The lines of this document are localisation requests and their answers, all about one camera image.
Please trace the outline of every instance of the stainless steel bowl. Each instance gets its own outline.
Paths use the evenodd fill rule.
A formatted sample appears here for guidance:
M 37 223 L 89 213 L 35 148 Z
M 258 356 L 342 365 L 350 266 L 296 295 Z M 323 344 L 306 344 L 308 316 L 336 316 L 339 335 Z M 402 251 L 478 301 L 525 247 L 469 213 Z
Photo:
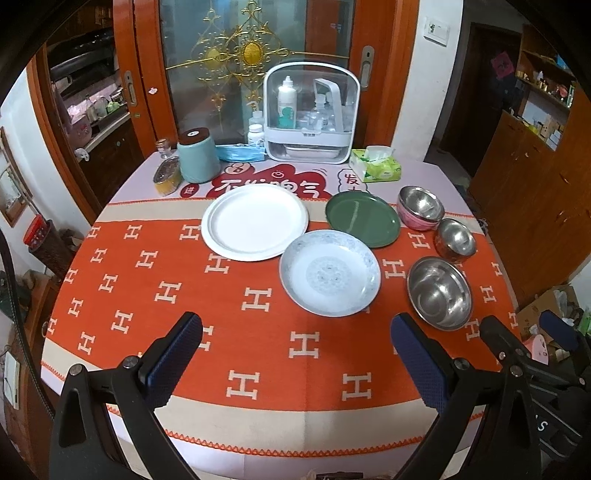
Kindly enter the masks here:
M 439 330 L 458 330 L 472 314 L 472 292 L 462 273 L 439 257 L 423 257 L 410 269 L 407 291 L 418 315 Z
M 435 250 L 450 262 L 461 262 L 476 253 L 476 240 L 466 225 L 444 218 L 435 234 Z
M 410 213 L 426 222 L 439 223 L 445 215 L 441 200 L 421 187 L 403 187 L 398 194 L 398 201 Z

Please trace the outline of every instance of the green tissue box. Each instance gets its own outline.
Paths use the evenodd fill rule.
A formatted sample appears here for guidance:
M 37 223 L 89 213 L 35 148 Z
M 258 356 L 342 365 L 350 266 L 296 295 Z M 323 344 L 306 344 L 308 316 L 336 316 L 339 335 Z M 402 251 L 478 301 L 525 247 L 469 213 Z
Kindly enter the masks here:
M 394 157 L 370 161 L 365 150 L 352 150 L 349 165 L 363 183 L 397 181 L 402 176 L 402 166 Z

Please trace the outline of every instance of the door handle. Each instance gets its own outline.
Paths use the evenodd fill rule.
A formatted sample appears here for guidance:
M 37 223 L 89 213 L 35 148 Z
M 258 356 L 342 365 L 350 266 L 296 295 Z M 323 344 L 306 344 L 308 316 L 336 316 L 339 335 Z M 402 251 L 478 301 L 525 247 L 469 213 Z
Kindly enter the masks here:
M 131 106 L 138 106 L 138 98 L 135 96 L 134 80 L 129 70 L 123 75 L 123 83 L 129 95 L 129 103 Z
M 361 70 L 359 72 L 359 83 L 361 84 L 362 92 L 369 88 L 371 70 L 374 65 L 374 54 L 375 50 L 371 45 L 366 45 L 363 47 L 361 52 Z

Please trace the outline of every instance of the white paper plate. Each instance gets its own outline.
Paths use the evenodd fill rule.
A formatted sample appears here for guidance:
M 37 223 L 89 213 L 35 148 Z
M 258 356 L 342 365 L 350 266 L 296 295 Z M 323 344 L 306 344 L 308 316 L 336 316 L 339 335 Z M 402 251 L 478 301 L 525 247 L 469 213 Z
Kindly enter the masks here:
M 205 211 L 203 240 L 230 260 L 255 262 L 281 255 L 308 227 L 308 211 L 293 193 L 257 183 L 230 190 Z

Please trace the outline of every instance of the blue gripper pad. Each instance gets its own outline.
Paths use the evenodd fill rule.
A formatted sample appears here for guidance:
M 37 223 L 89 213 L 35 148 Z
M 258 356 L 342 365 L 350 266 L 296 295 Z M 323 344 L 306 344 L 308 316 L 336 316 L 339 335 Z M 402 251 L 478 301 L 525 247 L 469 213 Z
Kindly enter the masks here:
M 159 350 L 157 342 L 162 340 L 163 351 L 145 378 L 145 400 L 152 409 L 164 407 L 173 394 L 183 372 L 201 344 L 203 324 L 193 312 L 185 312 L 165 338 L 156 340 L 146 351 L 145 359 L 152 347 Z
M 579 347 L 574 329 L 550 310 L 540 313 L 539 324 L 564 350 L 574 352 Z
M 446 379 L 421 340 L 417 338 L 417 335 L 422 335 L 427 339 L 426 335 L 418 326 L 415 327 L 420 333 L 413 331 L 402 315 L 396 315 L 390 325 L 390 338 L 424 404 L 435 408 L 441 414 L 449 399 Z

